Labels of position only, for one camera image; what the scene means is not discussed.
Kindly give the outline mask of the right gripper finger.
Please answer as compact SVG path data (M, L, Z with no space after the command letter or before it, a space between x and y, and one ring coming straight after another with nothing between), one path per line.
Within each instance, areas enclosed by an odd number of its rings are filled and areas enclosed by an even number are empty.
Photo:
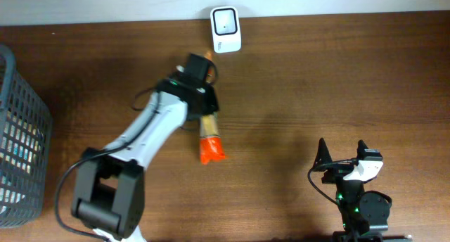
M368 152L366 151L367 148L368 146L364 143L362 139L358 141L357 156L356 156L358 160L366 159L366 157L368 156Z
M332 158L330 156L326 142L325 142L324 138L320 138L316 158L315 158L314 164L313 164L313 169L314 170L324 170L324 167L331 163L332 163Z

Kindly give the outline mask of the orange spaghetti pasta pack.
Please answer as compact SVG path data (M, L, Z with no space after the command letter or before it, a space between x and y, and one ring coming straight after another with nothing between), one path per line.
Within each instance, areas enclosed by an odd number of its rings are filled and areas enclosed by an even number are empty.
M200 161L206 165L210 161L225 159L219 134L217 112L204 115L200 119Z

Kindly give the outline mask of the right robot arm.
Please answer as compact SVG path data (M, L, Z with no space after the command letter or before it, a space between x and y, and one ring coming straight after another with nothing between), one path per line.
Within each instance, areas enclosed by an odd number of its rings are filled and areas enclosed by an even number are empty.
M358 141L356 157L334 161L326 142L319 139L314 164L307 173L309 183L322 196L335 204L342 217L343 231L335 231L332 241L382 241L388 230L392 199L379 191L367 191L364 184L374 180L383 167L380 151ZM316 186L311 173L322 172L322 184L336 185L331 198Z

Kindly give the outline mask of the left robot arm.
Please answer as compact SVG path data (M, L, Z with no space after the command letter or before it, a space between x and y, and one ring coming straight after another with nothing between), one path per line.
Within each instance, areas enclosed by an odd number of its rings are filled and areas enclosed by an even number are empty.
M186 65L161 79L141 114L102 150L88 148L77 168L71 214L102 241L143 241L145 173L159 149L185 122L218 111L210 53L190 54Z

